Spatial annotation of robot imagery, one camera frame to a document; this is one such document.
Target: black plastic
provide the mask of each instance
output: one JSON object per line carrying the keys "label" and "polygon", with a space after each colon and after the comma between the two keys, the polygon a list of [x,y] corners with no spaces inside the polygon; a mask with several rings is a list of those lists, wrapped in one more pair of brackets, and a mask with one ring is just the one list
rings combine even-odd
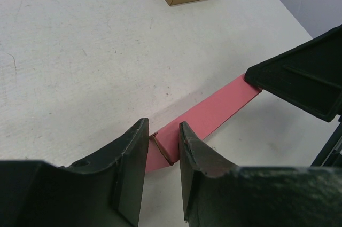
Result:
{"label": "black plastic", "polygon": [[138,226],[149,122],[70,167],[0,161],[0,226]]}
{"label": "black plastic", "polygon": [[184,218],[189,227],[340,227],[342,170],[238,167],[180,124]]}
{"label": "black plastic", "polygon": [[250,67],[245,81],[330,122],[342,112],[342,26]]}
{"label": "black plastic", "polygon": [[342,149],[342,123],[336,128],[325,146],[322,148],[311,166],[313,167],[342,167],[341,149]]}

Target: white table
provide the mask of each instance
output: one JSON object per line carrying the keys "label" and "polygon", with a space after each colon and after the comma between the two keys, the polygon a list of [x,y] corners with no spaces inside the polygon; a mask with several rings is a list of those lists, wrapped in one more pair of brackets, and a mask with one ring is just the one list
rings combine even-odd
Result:
{"label": "white table", "polygon": [[[0,0],[0,158],[67,166],[309,39],[279,0]],[[264,91],[207,142],[238,165],[307,166],[336,125]],[[181,200],[178,164],[147,174],[141,226],[187,226]]]}

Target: white table surface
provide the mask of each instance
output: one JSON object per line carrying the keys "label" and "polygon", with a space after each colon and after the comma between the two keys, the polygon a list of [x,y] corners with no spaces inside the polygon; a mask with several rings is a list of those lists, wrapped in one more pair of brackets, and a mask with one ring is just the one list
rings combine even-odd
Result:
{"label": "white table surface", "polygon": [[[0,158],[67,166],[309,39],[279,0],[0,0]],[[238,165],[307,166],[336,126],[264,91],[207,142]],[[145,180],[141,226],[187,226],[179,165]]]}

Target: pink paper strip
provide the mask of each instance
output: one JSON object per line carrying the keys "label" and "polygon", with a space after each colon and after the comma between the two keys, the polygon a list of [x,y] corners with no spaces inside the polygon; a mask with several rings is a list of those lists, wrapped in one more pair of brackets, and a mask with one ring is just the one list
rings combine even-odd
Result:
{"label": "pink paper strip", "polygon": [[[261,92],[244,81],[244,74],[161,128],[155,138],[171,162],[179,160],[179,124],[186,121],[198,138],[205,139]],[[157,145],[149,141],[146,172],[170,166]]]}

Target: pink strip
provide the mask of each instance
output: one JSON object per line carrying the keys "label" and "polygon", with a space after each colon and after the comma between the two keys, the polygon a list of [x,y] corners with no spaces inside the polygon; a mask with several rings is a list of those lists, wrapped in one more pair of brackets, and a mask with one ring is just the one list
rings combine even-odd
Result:
{"label": "pink strip", "polygon": [[[244,81],[244,74],[161,128],[156,139],[171,162],[179,160],[179,124],[186,121],[198,138],[205,139],[261,92]],[[155,142],[149,141],[146,172],[169,166]]]}

